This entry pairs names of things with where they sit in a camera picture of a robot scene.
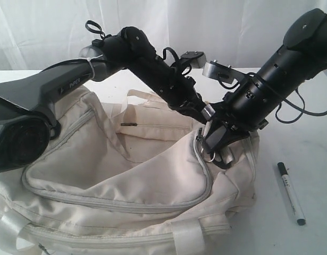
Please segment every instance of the marker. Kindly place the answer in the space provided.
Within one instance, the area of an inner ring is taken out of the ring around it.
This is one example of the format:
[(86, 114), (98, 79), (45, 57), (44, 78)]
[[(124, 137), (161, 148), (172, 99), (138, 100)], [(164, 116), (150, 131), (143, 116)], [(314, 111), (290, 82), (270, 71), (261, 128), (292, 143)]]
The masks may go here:
[(284, 165), (283, 162), (278, 163), (278, 169), (279, 169), (281, 178), (282, 178), (282, 180), (284, 182), (287, 194), (289, 196), (291, 206), (292, 206), (292, 209), (293, 209), (293, 213), (295, 214), (296, 219), (297, 219), (297, 223), (298, 223), (299, 226), (303, 226), (303, 225), (305, 225), (306, 220), (305, 220), (303, 211), (302, 211), (302, 209), (300, 207), (300, 204), (299, 204), (298, 198), (296, 196), (295, 190), (294, 190), (294, 188), (292, 186), (290, 176), (287, 173), (287, 170), (286, 170), (285, 165)]

